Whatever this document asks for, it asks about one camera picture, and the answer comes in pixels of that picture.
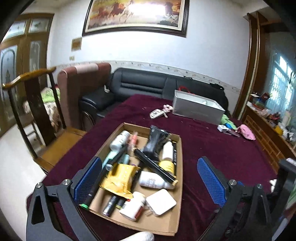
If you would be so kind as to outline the black marker green caps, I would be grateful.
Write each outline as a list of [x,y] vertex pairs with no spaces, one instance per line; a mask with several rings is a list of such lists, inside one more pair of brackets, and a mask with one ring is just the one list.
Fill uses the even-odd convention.
[[102,170],[101,170],[99,176],[97,177],[96,181],[94,182],[93,186],[91,187],[85,201],[82,204],[80,204],[80,206],[82,208],[84,208],[86,210],[89,209],[89,206],[90,206],[91,202],[93,201],[95,194],[99,190],[102,181],[104,180],[106,175],[113,169],[113,166],[118,162],[118,160],[121,158],[121,156],[125,155],[126,153],[127,153],[127,145],[122,147],[113,159],[108,160],[108,162],[102,168]]

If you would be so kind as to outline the yellow padded pouch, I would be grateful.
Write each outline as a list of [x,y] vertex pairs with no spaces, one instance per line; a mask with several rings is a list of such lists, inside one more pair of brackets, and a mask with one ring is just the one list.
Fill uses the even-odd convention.
[[131,199],[132,179],[139,170],[140,167],[135,165],[117,164],[104,178],[100,188],[125,199]]

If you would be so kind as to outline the white pill bottle red label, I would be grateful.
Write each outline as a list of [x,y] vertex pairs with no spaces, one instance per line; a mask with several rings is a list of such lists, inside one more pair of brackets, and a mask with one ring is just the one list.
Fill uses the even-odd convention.
[[146,197],[140,192],[133,192],[132,199],[126,201],[119,213],[131,221],[137,221],[146,203]]

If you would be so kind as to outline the black marker tan caps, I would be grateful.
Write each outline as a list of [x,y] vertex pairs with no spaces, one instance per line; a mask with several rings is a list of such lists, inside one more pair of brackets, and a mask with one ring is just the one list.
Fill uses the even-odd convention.
[[159,176],[161,176],[163,180],[167,181],[173,186],[176,186],[176,184],[178,183],[178,180],[172,174],[170,174],[169,172],[164,170],[162,167],[160,167],[158,164],[156,164],[154,161],[152,161],[139,149],[134,149],[133,153],[141,162],[143,162],[146,166],[151,168]]

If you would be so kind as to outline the white power adapter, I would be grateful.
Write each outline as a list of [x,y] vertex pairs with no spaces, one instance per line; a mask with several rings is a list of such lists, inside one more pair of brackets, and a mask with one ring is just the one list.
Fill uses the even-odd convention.
[[167,190],[161,189],[148,196],[146,204],[154,216],[161,216],[175,207],[177,202]]

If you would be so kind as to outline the black marker grey caps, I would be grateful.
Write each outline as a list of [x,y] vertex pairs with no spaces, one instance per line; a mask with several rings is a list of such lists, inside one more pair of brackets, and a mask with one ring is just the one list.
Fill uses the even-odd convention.
[[105,206],[105,208],[103,209],[102,214],[104,216],[109,217],[113,213],[118,201],[119,201],[119,196],[113,195],[109,199],[109,201],[108,201],[107,205]]

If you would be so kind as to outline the wooden brick-pattern counter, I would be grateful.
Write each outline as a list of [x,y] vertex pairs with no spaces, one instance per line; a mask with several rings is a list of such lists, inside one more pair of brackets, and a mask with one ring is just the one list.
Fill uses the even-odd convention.
[[279,162],[282,159],[295,160],[295,151],[266,121],[250,107],[246,107],[241,121],[254,133],[261,150],[264,152],[270,166],[275,173],[279,170]]

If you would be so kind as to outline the cardboard tray box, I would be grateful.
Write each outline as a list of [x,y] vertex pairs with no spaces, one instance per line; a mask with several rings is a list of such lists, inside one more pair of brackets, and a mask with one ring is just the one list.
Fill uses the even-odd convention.
[[157,181],[152,181],[152,178],[156,176],[156,173],[152,171],[149,167],[144,167],[140,173],[139,179],[133,191],[140,192],[148,196],[154,194],[155,192],[165,189],[177,202],[176,206],[164,213],[161,216],[154,216],[149,210],[147,204],[143,209],[141,215],[137,221],[131,221],[122,216],[119,213],[119,209],[115,209],[110,217],[104,216],[102,214],[103,209],[107,205],[109,199],[111,198],[111,192],[99,188],[97,194],[95,195],[93,201],[88,209],[89,213],[93,213],[100,218],[108,221],[108,223],[115,223],[116,225],[123,226],[124,228],[129,228],[131,230],[152,232],[155,235],[170,236],[173,237],[178,232],[179,220],[181,214],[181,204],[182,204],[182,192],[183,192],[183,152],[182,152],[182,140],[179,135],[171,134],[170,140],[176,144],[176,158],[177,166],[176,178],[178,183],[173,189],[164,187],[156,187]]

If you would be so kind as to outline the small white charger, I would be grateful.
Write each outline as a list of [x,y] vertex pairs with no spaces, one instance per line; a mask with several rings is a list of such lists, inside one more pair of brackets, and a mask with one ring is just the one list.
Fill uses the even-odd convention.
[[218,125],[217,130],[221,133],[225,133],[229,130],[229,128],[227,128],[227,126],[225,126],[225,125]]

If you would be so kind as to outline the white lotion bottle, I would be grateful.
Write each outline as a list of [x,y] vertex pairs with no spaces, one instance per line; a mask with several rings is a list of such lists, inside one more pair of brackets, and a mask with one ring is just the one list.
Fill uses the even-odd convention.
[[173,157],[174,157],[173,143],[171,141],[168,141],[163,146],[162,160],[172,162]]

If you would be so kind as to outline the pink white cloth bag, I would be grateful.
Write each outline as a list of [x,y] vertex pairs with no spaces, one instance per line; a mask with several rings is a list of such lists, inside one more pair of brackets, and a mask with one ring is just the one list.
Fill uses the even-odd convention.
[[254,141],[256,140],[256,137],[254,135],[254,133],[252,132],[252,130],[246,126],[246,125],[241,125],[239,126],[238,130],[237,130],[245,139],[250,140],[250,141]]

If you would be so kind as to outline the black zipper pouch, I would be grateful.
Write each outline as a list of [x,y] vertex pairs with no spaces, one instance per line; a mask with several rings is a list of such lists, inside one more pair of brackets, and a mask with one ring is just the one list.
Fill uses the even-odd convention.
[[159,162],[159,153],[170,136],[168,131],[151,125],[149,138],[142,152],[151,160]]

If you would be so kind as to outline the silver rectangular box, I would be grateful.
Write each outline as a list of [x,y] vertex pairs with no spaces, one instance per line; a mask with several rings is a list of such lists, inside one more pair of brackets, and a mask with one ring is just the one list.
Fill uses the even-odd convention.
[[212,99],[175,90],[173,99],[175,115],[219,125],[224,113],[222,106]]

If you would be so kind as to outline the brown padded chair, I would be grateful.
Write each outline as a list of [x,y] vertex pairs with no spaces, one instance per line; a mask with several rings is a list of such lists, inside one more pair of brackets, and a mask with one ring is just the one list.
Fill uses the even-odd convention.
[[79,99],[103,87],[111,73],[109,63],[85,63],[62,69],[58,76],[60,105],[67,126],[82,129]]

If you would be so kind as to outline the wooden glass-door cabinet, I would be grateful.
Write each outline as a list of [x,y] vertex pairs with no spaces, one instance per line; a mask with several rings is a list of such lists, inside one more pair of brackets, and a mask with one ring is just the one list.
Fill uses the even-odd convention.
[[[1,86],[23,73],[47,68],[47,48],[53,13],[29,13],[16,18],[1,41]],[[13,89],[19,113],[27,100],[24,84]],[[8,93],[1,87],[1,136],[16,123]]]

